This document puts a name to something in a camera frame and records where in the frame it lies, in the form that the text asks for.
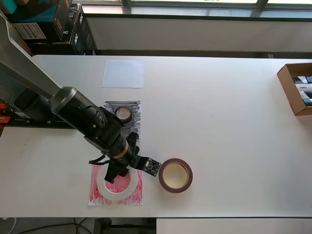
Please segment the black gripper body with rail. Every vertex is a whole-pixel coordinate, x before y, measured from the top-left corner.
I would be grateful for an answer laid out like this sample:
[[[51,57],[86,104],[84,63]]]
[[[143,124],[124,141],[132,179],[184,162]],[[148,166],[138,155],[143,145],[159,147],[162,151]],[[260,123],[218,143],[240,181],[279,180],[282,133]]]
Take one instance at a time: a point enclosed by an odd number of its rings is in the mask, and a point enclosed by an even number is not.
[[[130,133],[127,137],[120,134],[109,148],[107,156],[110,159],[108,163],[105,180],[113,183],[120,174],[125,174],[125,170],[136,158],[138,147],[136,146],[139,135]]]

